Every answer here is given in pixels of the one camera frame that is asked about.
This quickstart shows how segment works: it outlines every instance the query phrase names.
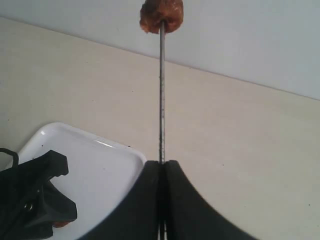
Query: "white tray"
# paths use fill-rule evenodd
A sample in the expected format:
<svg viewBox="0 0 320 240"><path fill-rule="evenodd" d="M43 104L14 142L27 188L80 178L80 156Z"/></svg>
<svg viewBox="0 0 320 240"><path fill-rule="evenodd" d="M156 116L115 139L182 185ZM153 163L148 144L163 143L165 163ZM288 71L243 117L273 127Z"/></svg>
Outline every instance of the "white tray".
<svg viewBox="0 0 320 240"><path fill-rule="evenodd" d="M19 163L54 150L67 157L69 174L51 182L76 203L78 218L54 228L50 240L75 240L99 224L127 195L145 156L124 145L63 123L42 127L18 153Z"/></svg>

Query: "food piece on tray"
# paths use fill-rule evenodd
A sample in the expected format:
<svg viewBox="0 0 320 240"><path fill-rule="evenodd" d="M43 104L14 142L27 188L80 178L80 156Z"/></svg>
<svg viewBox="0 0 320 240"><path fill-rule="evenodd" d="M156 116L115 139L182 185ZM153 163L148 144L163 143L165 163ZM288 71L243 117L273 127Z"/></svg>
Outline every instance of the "food piece on tray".
<svg viewBox="0 0 320 240"><path fill-rule="evenodd" d="M172 33L184 21L182 0L145 0L140 10L140 26L146 33L158 34L164 21L165 32Z"/></svg>

